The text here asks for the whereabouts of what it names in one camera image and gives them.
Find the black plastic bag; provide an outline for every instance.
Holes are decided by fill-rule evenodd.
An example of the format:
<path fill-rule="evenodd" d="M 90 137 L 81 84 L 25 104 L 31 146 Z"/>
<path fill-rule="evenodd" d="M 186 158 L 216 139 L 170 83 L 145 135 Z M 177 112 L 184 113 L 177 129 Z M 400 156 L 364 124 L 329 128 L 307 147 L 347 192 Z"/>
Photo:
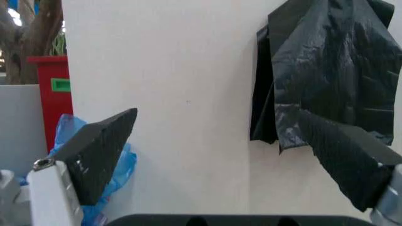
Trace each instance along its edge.
<path fill-rule="evenodd" d="M 389 145 L 402 64 L 393 12 L 381 0 L 289 0 L 271 13 L 257 35 L 250 139 L 272 143 L 276 131 L 283 149 L 305 145 L 296 117 L 307 109 Z"/>

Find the garbage bag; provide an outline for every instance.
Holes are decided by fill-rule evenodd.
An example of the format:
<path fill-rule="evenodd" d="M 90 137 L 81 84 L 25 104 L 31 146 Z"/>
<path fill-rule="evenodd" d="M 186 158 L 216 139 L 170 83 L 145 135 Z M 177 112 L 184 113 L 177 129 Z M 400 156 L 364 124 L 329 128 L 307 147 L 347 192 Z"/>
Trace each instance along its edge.
<path fill-rule="evenodd" d="M 74 136 L 87 123 L 73 115 L 63 114 L 60 117 L 56 128 L 55 146 L 50 151 L 49 157 L 55 155 L 57 151 Z M 131 174 L 134 172 L 134 166 L 137 161 L 137 156 L 132 153 L 130 144 L 125 144 L 114 168 L 112 179 L 106 185 L 101 198 L 95 206 L 81 206 L 84 212 L 83 226 L 102 226 L 106 223 L 107 218 L 102 214 L 102 209 L 109 202 L 110 195 L 128 181 Z"/>
<path fill-rule="evenodd" d="M 271 13 L 257 33 L 250 139 L 271 143 L 275 129 L 282 149 L 306 145 L 296 120 L 306 109 L 390 145 L 402 62 L 393 12 L 381 0 L 289 0 Z"/>

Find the metal bolt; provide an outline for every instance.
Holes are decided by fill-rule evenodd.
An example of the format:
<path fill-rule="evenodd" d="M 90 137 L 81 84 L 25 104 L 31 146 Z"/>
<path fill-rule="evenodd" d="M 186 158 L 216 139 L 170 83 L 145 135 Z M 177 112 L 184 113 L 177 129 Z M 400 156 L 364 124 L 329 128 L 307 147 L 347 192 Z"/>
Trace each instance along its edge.
<path fill-rule="evenodd" d="M 33 164 L 33 171 L 39 171 L 45 169 L 47 167 L 53 166 L 55 164 L 55 160 L 52 158 L 49 159 L 39 159 Z"/>

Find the metal joint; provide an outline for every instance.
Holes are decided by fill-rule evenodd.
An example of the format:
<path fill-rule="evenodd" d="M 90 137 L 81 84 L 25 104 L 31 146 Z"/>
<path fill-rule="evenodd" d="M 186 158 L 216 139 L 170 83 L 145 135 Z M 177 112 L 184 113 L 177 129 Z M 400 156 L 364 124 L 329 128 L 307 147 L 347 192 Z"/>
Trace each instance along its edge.
<path fill-rule="evenodd" d="M 39 159 L 33 164 L 33 171 L 39 171 L 46 169 L 47 167 L 53 166 L 56 161 L 53 158 Z"/>

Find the gray surface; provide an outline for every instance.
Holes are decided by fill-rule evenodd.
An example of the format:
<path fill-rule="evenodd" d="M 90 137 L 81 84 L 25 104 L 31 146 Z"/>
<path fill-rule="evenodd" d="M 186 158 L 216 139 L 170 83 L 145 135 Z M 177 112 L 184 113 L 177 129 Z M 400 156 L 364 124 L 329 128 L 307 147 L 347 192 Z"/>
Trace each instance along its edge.
<path fill-rule="evenodd" d="M 46 156 L 38 85 L 0 85 L 0 169 L 26 175 Z"/>

